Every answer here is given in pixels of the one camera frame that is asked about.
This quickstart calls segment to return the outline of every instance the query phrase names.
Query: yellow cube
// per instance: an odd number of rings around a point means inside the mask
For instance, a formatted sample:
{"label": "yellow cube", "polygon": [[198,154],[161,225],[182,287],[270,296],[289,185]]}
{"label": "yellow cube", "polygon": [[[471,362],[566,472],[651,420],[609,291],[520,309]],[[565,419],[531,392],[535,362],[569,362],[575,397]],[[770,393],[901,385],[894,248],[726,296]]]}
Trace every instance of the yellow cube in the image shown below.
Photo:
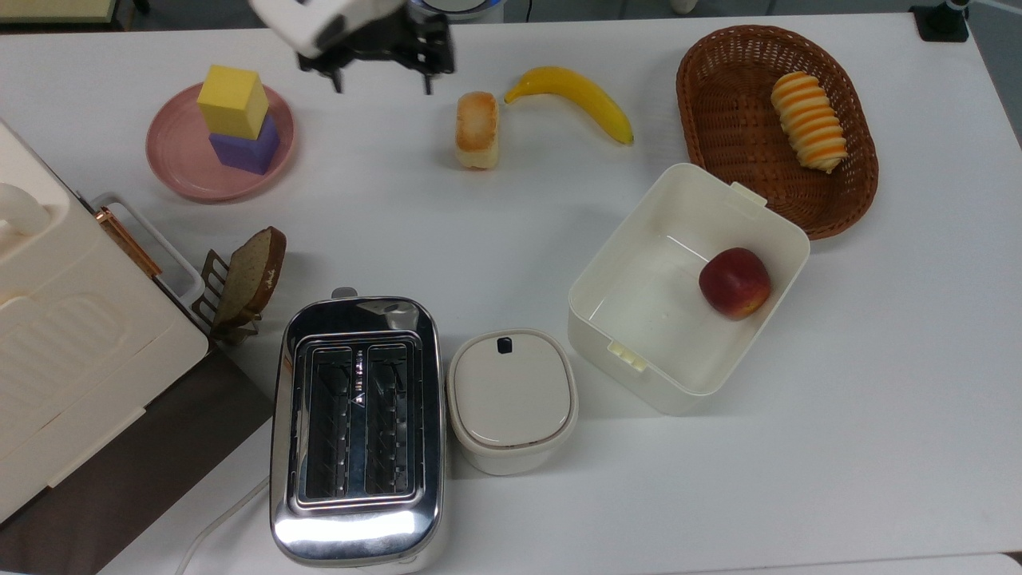
{"label": "yellow cube", "polygon": [[198,93],[199,109],[210,131],[254,140],[270,101],[259,74],[226,65],[211,65]]}

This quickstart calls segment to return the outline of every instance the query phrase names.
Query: brown basket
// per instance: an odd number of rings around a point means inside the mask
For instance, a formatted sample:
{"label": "brown basket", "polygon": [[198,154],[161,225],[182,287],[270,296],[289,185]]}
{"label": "brown basket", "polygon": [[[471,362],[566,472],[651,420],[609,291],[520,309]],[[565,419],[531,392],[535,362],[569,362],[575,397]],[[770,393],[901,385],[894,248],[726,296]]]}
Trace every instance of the brown basket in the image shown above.
{"label": "brown basket", "polygon": [[[771,104],[774,83],[795,70],[820,79],[844,130],[848,157],[831,174],[798,164]],[[873,138],[848,75],[820,46],[771,26],[718,30],[685,55],[677,87],[692,162],[762,195],[809,239],[844,231],[870,207]]]}

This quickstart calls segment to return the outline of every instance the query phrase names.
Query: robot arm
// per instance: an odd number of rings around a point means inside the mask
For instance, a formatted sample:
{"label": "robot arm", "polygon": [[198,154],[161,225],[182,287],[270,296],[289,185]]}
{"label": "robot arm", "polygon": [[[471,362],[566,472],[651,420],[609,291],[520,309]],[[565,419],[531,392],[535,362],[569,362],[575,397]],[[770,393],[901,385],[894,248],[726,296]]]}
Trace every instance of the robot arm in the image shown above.
{"label": "robot arm", "polygon": [[393,60],[430,78],[454,71],[447,17],[412,17],[405,0],[249,0],[263,21],[298,53],[301,69],[315,69],[341,91],[352,60]]}

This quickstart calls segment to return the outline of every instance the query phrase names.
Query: box handle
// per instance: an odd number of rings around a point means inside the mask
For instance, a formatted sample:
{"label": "box handle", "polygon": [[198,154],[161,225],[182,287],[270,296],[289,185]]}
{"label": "box handle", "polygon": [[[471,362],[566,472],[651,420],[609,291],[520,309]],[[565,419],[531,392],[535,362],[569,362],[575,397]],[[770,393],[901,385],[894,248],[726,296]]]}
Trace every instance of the box handle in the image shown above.
{"label": "box handle", "polygon": [[50,224],[50,213],[28,191],[0,183],[0,220],[20,234],[36,235]]}
{"label": "box handle", "polygon": [[610,345],[607,346],[607,351],[616,355],[621,362],[629,365],[630,368],[640,374],[645,372],[646,368],[649,366],[649,363],[643,360],[639,354],[621,344],[618,344],[617,342],[611,341]]}
{"label": "box handle", "polygon": [[731,182],[731,188],[737,191],[738,193],[744,195],[746,199],[751,199],[752,201],[755,201],[757,205],[761,206],[766,204],[765,197],[759,195],[758,193],[752,191],[751,189],[745,187],[744,185],[738,182]]}
{"label": "box handle", "polygon": [[142,228],[149,232],[149,235],[152,236],[152,238],[155,239],[168,253],[170,253],[171,257],[173,257],[174,260],[176,260],[182,269],[184,269],[189,279],[191,279],[191,285],[188,286],[188,289],[184,294],[175,294],[181,303],[184,304],[185,307],[188,307],[192,302],[199,299],[205,291],[205,283],[202,282],[202,278],[199,276],[198,270],[188,262],[188,259],[186,259],[185,256],[182,255],[181,252],[178,251],[166,237],[164,237],[164,234],[156,230],[155,226],[149,223],[149,220],[147,220],[145,215],[135,209],[135,207],[133,207],[130,203],[125,201],[125,199],[119,194],[113,192],[104,193],[96,197],[92,200],[92,203],[102,206],[111,205],[113,203],[120,203],[123,205],[124,208],[127,209],[128,212],[142,225]]}

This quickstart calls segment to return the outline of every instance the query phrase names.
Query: red apple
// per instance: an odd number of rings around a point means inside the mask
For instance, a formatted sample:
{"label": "red apple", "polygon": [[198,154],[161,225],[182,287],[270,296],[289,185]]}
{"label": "red apple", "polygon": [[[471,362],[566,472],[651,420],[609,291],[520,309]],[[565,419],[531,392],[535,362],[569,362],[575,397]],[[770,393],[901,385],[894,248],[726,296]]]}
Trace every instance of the red apple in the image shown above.
{"label": "red apple", "polygon": [[699,289],[713,309],[730,320],[744,320],[770,297],[770,274],[762,259],[745,247],[732,247],[706,261]]}

